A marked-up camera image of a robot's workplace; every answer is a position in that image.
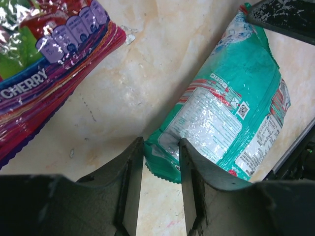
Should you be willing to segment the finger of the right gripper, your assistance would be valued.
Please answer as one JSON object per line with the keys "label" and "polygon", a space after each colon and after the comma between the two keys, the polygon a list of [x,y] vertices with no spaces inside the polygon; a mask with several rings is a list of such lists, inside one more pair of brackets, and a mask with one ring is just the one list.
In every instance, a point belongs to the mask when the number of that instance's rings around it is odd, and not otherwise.
{"label": "finger of the right gripper", "polygon": [[315,44],[313,0],[262,0],[249,8],[246,20],[252,25]]}

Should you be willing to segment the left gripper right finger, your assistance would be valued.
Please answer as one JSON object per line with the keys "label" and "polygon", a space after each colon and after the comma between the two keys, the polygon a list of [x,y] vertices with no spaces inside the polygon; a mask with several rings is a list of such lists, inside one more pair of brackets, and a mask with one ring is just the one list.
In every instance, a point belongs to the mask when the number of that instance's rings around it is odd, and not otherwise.
{"label": "left gripper right finger", "polygon": [[312,236],[315,183],[250,183],[179,142],[186,231],[189,236]]}

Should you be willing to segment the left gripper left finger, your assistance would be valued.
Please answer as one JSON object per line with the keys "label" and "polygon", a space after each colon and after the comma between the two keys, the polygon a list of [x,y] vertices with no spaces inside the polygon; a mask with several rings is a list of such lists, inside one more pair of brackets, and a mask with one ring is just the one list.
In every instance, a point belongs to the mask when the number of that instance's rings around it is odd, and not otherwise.
{"label": "left gripper left finger", "polygon": [[1,235],[135,235],[143,152],[143,138],[138,137],[77,181],[62,175],[2,175]]}

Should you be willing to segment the red teal snack packet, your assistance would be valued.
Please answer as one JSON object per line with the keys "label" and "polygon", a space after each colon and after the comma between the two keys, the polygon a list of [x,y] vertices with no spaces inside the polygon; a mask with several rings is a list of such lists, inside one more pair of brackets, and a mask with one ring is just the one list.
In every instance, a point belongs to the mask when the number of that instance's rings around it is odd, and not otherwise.
{"label": "red teal snack packet", "polygon": [[96,0],[1,1],[2,166],[125,40],[125,31]]}

